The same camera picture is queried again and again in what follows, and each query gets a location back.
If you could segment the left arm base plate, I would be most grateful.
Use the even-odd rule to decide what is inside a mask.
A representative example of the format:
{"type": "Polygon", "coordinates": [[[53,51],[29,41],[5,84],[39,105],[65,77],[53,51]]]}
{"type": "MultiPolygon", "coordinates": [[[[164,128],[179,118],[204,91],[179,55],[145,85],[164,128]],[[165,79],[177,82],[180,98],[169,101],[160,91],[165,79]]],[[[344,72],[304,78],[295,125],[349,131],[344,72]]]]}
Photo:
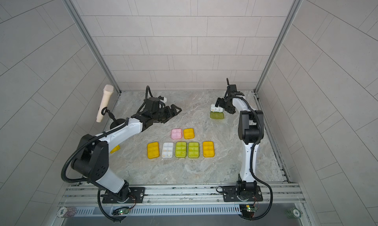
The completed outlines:
{"type": "Polygon", "coordinates": [[[128,189],[121,189],[119,193],[113,193],[106,190],[102,197],[102,203],[142,203],[145,195],[144,187],[129,187],[128,189]]]}

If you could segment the yellow six-slot pillbox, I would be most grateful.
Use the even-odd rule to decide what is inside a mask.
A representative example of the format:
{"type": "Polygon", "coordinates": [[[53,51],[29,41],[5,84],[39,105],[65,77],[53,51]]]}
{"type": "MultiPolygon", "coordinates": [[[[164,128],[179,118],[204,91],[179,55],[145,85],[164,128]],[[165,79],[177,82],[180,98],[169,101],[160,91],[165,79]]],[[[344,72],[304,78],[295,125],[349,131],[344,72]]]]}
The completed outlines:
{"type": "Polygon", "coordinates": [[[155,159],[160,156],[159,143],[152,142],[147,145],[147,157],[148,159],[155,159]]]}

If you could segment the pink pillbox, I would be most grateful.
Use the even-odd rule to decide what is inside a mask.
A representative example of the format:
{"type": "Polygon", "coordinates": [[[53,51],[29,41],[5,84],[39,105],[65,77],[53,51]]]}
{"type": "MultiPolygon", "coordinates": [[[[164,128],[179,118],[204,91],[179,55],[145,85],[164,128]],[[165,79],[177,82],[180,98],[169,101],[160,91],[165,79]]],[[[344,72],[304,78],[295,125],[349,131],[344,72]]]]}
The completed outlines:
{"type": "Polygon", "coordinates": [[[181,139],[183,137],[183,131],[182,129],[173,129],[171,131],[171,138],[176,140],[176,139],[181,139]]]}

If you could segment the green pillbox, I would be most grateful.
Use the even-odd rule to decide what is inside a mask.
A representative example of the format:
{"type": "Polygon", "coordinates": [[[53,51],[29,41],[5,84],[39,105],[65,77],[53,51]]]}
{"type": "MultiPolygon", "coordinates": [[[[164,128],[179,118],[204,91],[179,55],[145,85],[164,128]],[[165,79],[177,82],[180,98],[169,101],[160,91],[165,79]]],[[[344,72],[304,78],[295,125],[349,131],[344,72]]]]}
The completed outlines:
{"type": "Polygon", "coordinates": [[[224,119],[224,113],[222,107],[216,107],[215,104],[210,106],[210,118],[221,120],[224,119]]]}
{"type": "Polygon", "coordinates": [[[189,142],[188,144],[188,157],[191,159],[199,158],[200,145],[198,142],[189,142]]]}
{"type": "Polygon", "coordinates": [[[187,143],[184,141],[176,142],[175,145],[175,157],[185,158],[187,156],[187,143]]]}

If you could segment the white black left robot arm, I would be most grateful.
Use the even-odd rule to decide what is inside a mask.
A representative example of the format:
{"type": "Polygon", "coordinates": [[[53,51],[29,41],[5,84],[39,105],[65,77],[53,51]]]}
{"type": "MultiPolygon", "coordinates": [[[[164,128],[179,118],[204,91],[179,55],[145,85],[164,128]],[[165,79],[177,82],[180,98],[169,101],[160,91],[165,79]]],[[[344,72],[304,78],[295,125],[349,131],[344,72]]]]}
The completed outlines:
{"type": "Polygon", "coordinates": [[[154,123],[168,122],[181,111],[176,105],[167,106],[164,97],[146,98],[136,114],[116,120],[109,131],[83,136],[78,148],[63,165],[61,179],[67,183],[92,183],[100,190],[105,190],[106,200],[112,203],[126,202],[131,197],[129,183],[111,170],[111,150],[154,123]]]}

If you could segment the clear white pillbox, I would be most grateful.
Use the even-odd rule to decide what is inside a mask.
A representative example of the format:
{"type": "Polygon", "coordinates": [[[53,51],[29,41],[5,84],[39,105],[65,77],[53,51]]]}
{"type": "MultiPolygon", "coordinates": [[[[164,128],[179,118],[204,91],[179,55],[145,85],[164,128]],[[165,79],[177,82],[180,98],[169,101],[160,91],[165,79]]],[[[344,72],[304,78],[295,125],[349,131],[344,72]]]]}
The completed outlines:
{"type": "Polygon", "coordinates": [[[165,142],[162,146],[162,153],[161,153],[162,158],[163,159],[173,158],[173,149],[174,149],[173,142],[165,142]]]}

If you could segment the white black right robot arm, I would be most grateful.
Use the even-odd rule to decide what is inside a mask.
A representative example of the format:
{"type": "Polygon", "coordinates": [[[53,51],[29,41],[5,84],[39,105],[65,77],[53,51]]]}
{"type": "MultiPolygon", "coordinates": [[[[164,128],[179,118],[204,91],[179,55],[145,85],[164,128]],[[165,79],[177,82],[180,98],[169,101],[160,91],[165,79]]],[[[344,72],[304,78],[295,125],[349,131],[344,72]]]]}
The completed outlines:
{"type": "Polygon", "coordinates": [[[240,201],[261,201],[259,184],[262,184],[269,189],[272,200],[271,186],[256,176],[258,148],[264,137],[263,112],[252,108],[235,84],[227,85],[224,97],[217,99],[215,107],[221,107],[229,114],[239,113],[238,136],[244,143],[244,160],[232,195],[240,201]]]}

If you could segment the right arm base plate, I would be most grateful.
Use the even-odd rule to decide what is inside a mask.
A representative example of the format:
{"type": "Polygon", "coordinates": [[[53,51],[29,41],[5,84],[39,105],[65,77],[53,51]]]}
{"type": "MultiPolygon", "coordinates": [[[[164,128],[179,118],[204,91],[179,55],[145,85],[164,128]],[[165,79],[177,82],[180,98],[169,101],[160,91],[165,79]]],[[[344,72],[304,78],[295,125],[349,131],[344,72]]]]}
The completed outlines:
{"type": "Polygon", "coordinates": [[[257,192],[253,195],[250,192],[237,194],[236,186],[222,186],[217,189],[223,196],[224,202],[261,202],[263,201],[263,196],[258,186],[257,192]]]}

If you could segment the small yellow pillbox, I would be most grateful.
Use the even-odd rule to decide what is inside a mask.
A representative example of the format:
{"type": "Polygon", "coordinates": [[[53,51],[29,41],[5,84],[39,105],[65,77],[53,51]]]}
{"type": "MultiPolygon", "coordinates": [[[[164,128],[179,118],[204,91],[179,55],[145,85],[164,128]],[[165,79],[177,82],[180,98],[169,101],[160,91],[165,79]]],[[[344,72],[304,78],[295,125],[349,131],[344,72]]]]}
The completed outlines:
{"type": "Polygon", "coordinates": [[[188,128],[183,130],[184,139],[194,139],[195,131],[193,128],[188,128]]]}

